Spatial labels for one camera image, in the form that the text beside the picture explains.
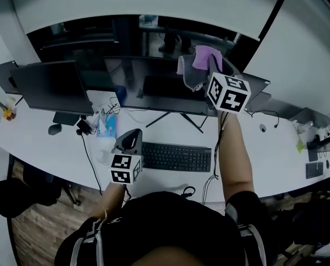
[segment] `desk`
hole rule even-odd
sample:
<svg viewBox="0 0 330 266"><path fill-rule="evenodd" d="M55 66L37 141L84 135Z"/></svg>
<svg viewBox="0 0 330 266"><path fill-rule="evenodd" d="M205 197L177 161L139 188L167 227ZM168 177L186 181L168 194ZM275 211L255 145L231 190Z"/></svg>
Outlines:
<svg viewBox="0 0 330 266"><path fill-rule="evenodd" d="M96 105L108 104L115 93L88 91L90 101ZM140 128L143 141L168 144L206 146L213 149L217 142L217 119L209 117L202 127L204 134L198 132L179 114L170 114L154 125L145 128L146 124L162 114L160 111L129 112L121 109L117 116L117 134ZM50 136L48 127L52 124L54 113L51 111L32 110L23 100L17 106L17 117L11 122L2 119L0 123L0 147L17 158L58 177L84 186L98 188L94 174L85 155L83 141L78 136L76 126L63 126L61 133ZM190 115L194 122L201 124L204 117ZM238 115L243 137L249 154L254 176L255 191L259 197L296 190L330 177L330 168L324 169L324 175L307 180L305 164L308 162L307 150L298 153L295 145L298 136L292 124L281 119L274 129L277 118L257 113ZM265 133L259 129L260 124L267 128ZM98 139L96 135L84 137L86 147L95 166L102 189L110 182L106 166L96 161L97 150L111 148L114 139ZM185 186L196 188L192 200L202 200L203 185L211 173L178 172L144 169L136 184L130 189L133 196L142 196L155 191L173 191L182 193ZM214 180L208 189L207 202L224 201L221 181Z"/></svg>

